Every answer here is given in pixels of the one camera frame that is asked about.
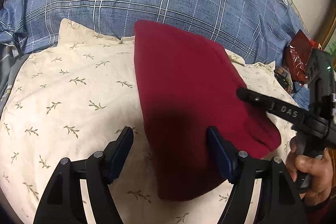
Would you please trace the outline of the red sleeve forearm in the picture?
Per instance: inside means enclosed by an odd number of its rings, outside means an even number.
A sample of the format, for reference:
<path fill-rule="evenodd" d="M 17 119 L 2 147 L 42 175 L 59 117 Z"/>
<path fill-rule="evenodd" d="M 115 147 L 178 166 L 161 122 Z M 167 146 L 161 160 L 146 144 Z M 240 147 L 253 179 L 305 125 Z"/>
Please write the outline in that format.
<path fill-rule="evenodd" d="M 323 221 L 327 219 L 327 212 L 330 207 L 330 196 L 314 206 L 307 205 L 305 197 L 302 199 L 302 203 L 305 210 L 306 223 L 318 224 L 323 223 Z"/>

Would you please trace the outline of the right hand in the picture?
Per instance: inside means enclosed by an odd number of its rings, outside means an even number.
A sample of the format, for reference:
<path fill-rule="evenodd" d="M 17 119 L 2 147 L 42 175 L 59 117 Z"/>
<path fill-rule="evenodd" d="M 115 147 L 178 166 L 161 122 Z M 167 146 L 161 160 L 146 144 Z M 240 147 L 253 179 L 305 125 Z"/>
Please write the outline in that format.
<path fill-rule="evenodd" d="M 333 165 L 327 149 L 324 149 L 322 159 L 313 159 L 296 154 L 296 137 L 290 140 L 290 153 L 286 158 L 286 167 L 293 181 L 297 180 L 298 171 L 311 175 L 309 190 L 300 194 L 307 206 L 316 206 L 328 199 L 333 182 Z"/>

